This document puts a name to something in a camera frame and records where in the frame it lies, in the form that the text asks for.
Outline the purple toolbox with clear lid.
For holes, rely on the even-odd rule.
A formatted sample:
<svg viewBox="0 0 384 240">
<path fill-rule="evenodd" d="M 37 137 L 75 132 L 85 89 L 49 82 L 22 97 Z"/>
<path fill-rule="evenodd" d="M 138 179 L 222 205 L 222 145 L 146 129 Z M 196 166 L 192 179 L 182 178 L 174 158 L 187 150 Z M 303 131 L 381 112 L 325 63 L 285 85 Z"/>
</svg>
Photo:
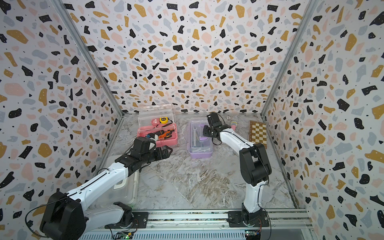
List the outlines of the purple toolbox with clear lid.
<svg viewBox="0 0 384 240">
<path fill-rule="evenodd" d="M 204 126 L 208 120 L 192 118 L 187 128 L 187 149 L 192 159 L 208 159 L 212 156 L 214 148 L 211 138 L 203 135 Z"/>
</svg>

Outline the pink toolbox with clear lid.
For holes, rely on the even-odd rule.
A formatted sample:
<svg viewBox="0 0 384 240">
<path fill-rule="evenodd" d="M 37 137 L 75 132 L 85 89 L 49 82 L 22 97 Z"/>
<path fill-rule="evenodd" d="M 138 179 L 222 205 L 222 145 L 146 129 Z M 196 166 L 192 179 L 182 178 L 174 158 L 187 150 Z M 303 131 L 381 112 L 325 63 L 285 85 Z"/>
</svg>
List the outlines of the pink toolbox with clear lid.
<svg viewBox="0 0 384 240">
<path fill-rule="evenodd" d="M 169 122 L 165 125 L 159 124 L 156 128 L 152 126 L 151 120 L 161 117 L 168 117 Z M 173 106 L 171 104 L 163 104 L 157 106 L 142 107 L 138 116 L 139 128 L 137 131 L 138 137 L 153 138 L 156 140 L 157 147 L 175 146 L 178 143 L 178 129 L 174 116 Z M 160 130 L 174 129 L 172 137 L 166 140 L 157 140 L 154 132 Z"/>
</svg>

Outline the white clear toolbox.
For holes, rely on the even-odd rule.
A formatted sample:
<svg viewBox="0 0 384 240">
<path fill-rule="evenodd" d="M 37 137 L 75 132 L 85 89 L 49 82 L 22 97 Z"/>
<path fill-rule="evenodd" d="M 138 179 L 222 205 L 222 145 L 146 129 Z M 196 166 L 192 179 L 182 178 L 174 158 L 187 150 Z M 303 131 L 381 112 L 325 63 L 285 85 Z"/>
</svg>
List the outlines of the white clear toolbox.
<svg viewBox="0 0 384 240">
<path fill-rule="evenodd" d="M 98 197 L 94 205 L 98 208 L 104 208 L 113 203 L 121 202 L 132 207 L 137 202 L 139 175 L 139 172 L 135 172 L 130 177 L 118 182 Z"/>
</svg>

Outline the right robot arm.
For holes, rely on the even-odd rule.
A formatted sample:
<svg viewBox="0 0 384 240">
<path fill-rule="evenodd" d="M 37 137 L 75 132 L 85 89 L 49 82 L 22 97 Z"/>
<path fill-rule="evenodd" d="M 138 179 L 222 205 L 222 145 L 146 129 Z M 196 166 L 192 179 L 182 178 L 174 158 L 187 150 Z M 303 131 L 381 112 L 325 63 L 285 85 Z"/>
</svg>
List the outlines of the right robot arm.
<svg viewBox="0 0 384 240">
<path fill-rule="evenodd" d="M 204 126 L 203 136 L 217 139 L 222 144 L 231 147 L 239 156 L 240 172 L 247 183 L 246 195 L 242 203 L 241 218 L 233 224 L 254 226 L 261 224 L 264 209 L 261 206 L 264 186 L 270 183 L 269 176 L 272 168 L 265 146 L 251 143 L 237 134 L 229 125 L 223 122 L 218 113 L 207 115 L 208 125 Z"/>
</svg>

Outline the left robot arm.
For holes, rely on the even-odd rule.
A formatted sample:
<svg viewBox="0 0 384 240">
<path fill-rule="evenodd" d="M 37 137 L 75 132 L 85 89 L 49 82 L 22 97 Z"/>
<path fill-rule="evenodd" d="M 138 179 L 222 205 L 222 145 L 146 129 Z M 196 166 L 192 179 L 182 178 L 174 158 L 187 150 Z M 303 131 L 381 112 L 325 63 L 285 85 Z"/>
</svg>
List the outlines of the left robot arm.
<svg viewBox="0 0 384 240">
<path fill-rule="evenodd" d="M 45 208 L 40 225 L 40 238 L 53 240 L 78 240 L 91 230 L 116 225 L 120 228 L 134 225 L 132 208 L 122 202 L 90 210 L 90 206 L 114 185 L 127 179 L 152 162 L 165 160 L 173 149 L 158 147 L 151 138 L 137 137 L 131 147 L 112 164 L 102 169 L 88 182 L 66 193 L 52 194 Z"/>
</svg>

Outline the pink toy microphone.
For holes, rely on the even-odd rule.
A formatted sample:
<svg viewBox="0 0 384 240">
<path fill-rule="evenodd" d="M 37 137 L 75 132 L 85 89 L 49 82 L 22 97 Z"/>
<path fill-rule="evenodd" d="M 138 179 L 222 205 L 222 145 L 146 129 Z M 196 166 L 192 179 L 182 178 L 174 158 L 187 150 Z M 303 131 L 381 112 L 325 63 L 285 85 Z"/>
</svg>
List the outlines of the pink toy microphone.
<svg viewBox="0 0 384 240">
<path fill-rule="evenodd" d="M 236 121 L 231 121 L 231 129 L 232 129 L 233 131 L 236 130 L 237 126 L 238 126 L 238 123 L 237 123 Z"/>
</svg>

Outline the orange black screwdriver pink box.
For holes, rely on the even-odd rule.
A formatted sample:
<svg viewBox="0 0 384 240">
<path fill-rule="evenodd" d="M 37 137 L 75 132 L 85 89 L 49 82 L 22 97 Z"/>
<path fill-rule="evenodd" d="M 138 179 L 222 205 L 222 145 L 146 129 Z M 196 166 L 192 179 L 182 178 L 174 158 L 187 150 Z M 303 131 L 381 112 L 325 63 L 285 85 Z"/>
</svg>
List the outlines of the orange black screwdriver pink box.
<svg viewBox="0 0 384 240">
<path fill-rule="evenodd" d="M 154 135 L 157 140 L 166 140 L 172 137 L 172 133 L 174 131 L 175 131 L 174 129 L 160 130 L 160 131 L 154 132 Z"/>
</svg>

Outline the yellow tape measure in pink box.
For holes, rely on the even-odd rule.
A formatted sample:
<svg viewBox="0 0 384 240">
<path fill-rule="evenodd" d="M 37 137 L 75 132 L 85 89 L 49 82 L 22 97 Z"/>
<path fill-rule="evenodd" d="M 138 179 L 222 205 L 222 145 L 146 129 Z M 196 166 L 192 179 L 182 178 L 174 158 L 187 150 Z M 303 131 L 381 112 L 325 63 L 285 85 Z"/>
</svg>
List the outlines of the yellow tape measure in pink box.
<svg viewBox="0 0 384 240">
<path fill-rule="evenodd" d="M 159 122 L 160 122 L 160 124 L 165 125 L 169 122 L 169 118 L 168 117 L 161 117 L 161 118 L 159 118 Z"/>
</svg>

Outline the wooden chessboard box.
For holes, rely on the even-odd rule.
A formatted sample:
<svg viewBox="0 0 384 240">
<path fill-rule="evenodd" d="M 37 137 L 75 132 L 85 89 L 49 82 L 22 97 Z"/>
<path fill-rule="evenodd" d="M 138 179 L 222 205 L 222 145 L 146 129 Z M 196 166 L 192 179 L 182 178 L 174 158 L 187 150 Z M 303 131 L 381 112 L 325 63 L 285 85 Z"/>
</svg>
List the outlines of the wooden chessboard box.
<svg viewBox="0 0 384 240">
<path fill-rule="evenodd" d="M 256 144 L 260 143 L 267 149 L 267 128 L 266 124 L 256 121 L 250 121 L 249 141 Z"/>
</svg>

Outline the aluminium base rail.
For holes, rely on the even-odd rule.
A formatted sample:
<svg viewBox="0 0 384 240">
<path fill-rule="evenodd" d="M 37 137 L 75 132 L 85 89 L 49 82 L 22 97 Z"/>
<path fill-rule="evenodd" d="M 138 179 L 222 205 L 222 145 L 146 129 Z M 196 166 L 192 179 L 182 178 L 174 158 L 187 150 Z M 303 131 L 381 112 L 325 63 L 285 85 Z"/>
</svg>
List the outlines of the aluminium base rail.
<svg viewBox="0 0 384 240">
<path fill-rule="evenodd" d="M 252 227 L 241 223 L 238 210 L 135 211 L 125 229 L 100 227 L 81 240 L 315 240 L 303 209 L 268 209 Z"/>
</svg>

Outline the aluminium corner post left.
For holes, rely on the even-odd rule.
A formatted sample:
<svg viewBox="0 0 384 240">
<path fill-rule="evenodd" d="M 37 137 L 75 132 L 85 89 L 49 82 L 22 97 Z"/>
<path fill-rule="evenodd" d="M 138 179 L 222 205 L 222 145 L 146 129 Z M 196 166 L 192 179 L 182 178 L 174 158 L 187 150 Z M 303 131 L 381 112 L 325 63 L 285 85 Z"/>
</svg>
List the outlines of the aluminium corner post left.
<svg viewBox="0 0 384 240">
<path fill-rule="evenodd" d="M 124 113 L 120 109 L 119 104 L 117 100 L 114 98 L 112 91 L 110 90 L 108 84 L 106 83 L 101 71 L 99 70 L 98 66 L 96 65 L 94 59 L 92 58 L 87 45 L 84 43 L 84 41 L 81 38 L 81 35 L 76 28 L 75 24 L 73 23 L 73 20 L 71 19 L 69 13 L 67 12 L 67 9 L 65 8 L 65 5 L 63 1 L 51 1 L 56 12 L 58 13 L 59 17 L 63 20 L 63 23 L 65 24 L 66 28 L 68 29 L 69 33 L 72 35 L 74 42 L 78 46 L 82 56 L 85 58 L 86 62 L 88 63 L 90 69 L 92 72 L 96 75 L 97 80 L 103 87 L 103 90 L 105 94 L 107 95 L 108 99 L 111 102 L 111 105 L 116 110 L 119 117 L 123 117 Z"/>
</svg>

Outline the aluminium corner post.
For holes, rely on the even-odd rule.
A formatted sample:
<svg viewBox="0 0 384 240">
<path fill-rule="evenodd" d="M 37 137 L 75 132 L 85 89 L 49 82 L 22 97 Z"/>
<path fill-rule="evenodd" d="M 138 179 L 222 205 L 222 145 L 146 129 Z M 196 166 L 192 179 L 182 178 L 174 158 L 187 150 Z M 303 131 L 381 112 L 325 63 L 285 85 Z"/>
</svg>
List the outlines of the aluminium corner post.
<svg viewBox="0 0 384 240">
<path fill-rule="evenodd" d="M 76 28 L 75 24 L 73 23 L 73 20 L 71 19 L 69 13 L 67 12 L 67 9 L 65 8 L 65 5 L 63 1 L 51 1 L 56 12 L 58 13 L 59 17 L 63 20 L 63 23 L 65 24 L 66 28 L 68 29 L 69 33 L 72 35 L 74 42 L 78 46 L 82 56 L 85 58 L 86 62 L 88 63 L 90 69 L 92 72 L 96 75 L 97 80 L 103 87 L 103 90 L 105 94 L 107 95 L 108 99 L 111 102 L 111 105 L 116 110 L 119 117 L 123 117 L 124 113 L 120 109 L 119 104 L 117 100 L 114 98 L 112 91 L 110 90 L 108 84 L 106 83 L 101 71 L 99 70 L 98 66 L 96 65 L 94 59 L 92 58 L 87 45 L 84 43 L 84 41 L 81 38 L 81 35 Z"/>
<path fill-rule="evenodd" d="M 314 13 L 318 3 L 319 3 L 318 0 L 310 0 L 308 3 L 308 6 L 307 6 L 307 8 L 304 12 L 304 15 L 303 15 L 303 19 L 301 20 L 300 25 L 298 26 L 297 33 L 295 34 L 295 36 L 293 38 L 293 41 L 290 45 L 290 48 L 288 49 L 288 52 L 287 52 L 287 54 L 284 58 L 284 61 L 282 63 L 282 67 L 278 72 L 277 79 L 271 88 L 270 94 L 269 94 L 267 101 L 265 103 L 265 106 L 262 110 L 261 117 L 263 118 L 263 120 L 267 116 L 268 108 L 272 105 L 272 102 L 274 101 L 274 96 L 278 91 L 278 87 L 281 84 L 283 77 L 284 77 L 284 75 L 285 75 L 285 73 L 286 73 L 286 71 L 290 65 L 290 62 L 295 55 L 296 49 L 297 49 L 297 47 L 298 47 L 298 45 L 299 45 L 299 43 L 303 37 L 303 34 L 307 28 L 307 25 L 310 21 L 310 18 L 312 16 L 312 14 Z"/>
</svg>

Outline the aluminium corner post right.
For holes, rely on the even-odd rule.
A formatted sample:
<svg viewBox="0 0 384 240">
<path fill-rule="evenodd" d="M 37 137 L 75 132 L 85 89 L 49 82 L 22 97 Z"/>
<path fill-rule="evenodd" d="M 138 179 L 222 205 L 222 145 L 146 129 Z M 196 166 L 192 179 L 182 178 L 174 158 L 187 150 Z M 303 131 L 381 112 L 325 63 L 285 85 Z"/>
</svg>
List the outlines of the aluminium corner post right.
<svg viewBox="0 0 384 240">
<path fill-rule="evenodd" d="M 299 45 L 299 43 L 303 37 L 303 34 L 307 28 L 307 25 L 310 21 L 310 18 L 312 16 L 312 14 L 314 13 L 318 3 L 319 3 L 318 0 L 310 0 L 308 3 L 308 6 L 307 6 L 307 8 L 304 12 L 304 15 L 303 15 L 303 19 L 301 20 L 300 25 L 298 26 L 297 33 L 295 34 L 295 36 L 293 38 L 293 41 L 290 45 L 290 48 L 288 49 L 288 52 L 287 52 L 287 54 L 284 58 L 284 61 L 282 63 L 282 67 L 278 72 L 277 79 L 271 88 L 270 94 L 269 94 L 267 101 L 265 103 L 265 106 L 262 110 L 261 117 L 263 118 L 263 120 L 267 116 L 268 108 L 272 105 L 272 102 L 274 101 L 274 96 L 278 91 L 278 87 L 281 84 L 283 77 L 284 77 L 284 75 L 285 75 L 285 73 L 286 73 L 286 71 L 290 65 L 290 62 L 295 55 L 296 49 L 297 49 L 297 47 L 298 47 L 298 45 Z"/>
</svg>

